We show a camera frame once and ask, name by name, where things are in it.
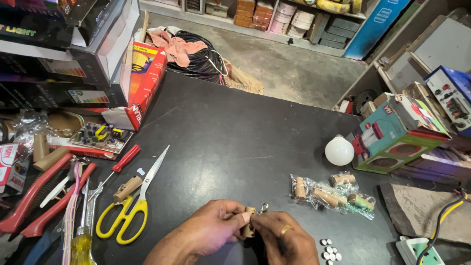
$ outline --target fingernail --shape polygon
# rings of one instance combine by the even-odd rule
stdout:
[[[251,215],[252,215],[252,214],[249,213],[249,212],[244,212],[244,213],[242,213],[242,218],[244,219],[244,222],[245,222],[245,223],[248,223],[248,222],[250,221],[250,216],[251,216]]]

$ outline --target screwdriver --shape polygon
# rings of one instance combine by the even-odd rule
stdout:
[[[87,219],[87,195],[89,191],[89,182],[90,178],[87,179],[87,184],[85,185],[82,219],[80,220],[80,226],[77,228],[77,236],[70,242],[72,249],[71,265],[91,265],[89,255],[91,235],[89,228],[85,225],[85,220]]]
[[[88,199],[88,201],[90,201],[94,196],[95,194],[100,190],[100,188],[111,178],[111,176],[115,173],[115,172],[120,172],[122,170],[122,168],[129,162],[131,161],[131,159],[133,157],[136,156],[136,154],[141,150],[141,147],[137,144],[135,144],[122,158],[121,160],[119,160],[119,162],[114,165],[112,167],[113,169],[113,172],[105,179],[105,181],[98,186],[97,188],[97,191],[92,195],[90,196],[90,198]]]

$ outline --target circuit board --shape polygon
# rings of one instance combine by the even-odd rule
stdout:
[[[88,122],[67,142],[119,154],[133,134],[128,130],[114,128],[113,125]]]

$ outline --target led bulb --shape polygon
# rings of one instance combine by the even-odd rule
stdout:
[[[325,156],[330,163],[336,166],[344,166],[353,160],[355,151],[353,145],[341,135],[334,137],[325,146]]]

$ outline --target power socket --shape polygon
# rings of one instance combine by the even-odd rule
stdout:
[[[396,247],[404,259],[404,262],[406,265],[415,265],[417,263],[417,257],[422,253],[429,239],[424,237],[410,239],[407,236],[400,236],[399,239],[400,241],[396,242]],[[432,247],[423,256],[422,265],[445,265],[445,263],[440,258],[435,248]]]

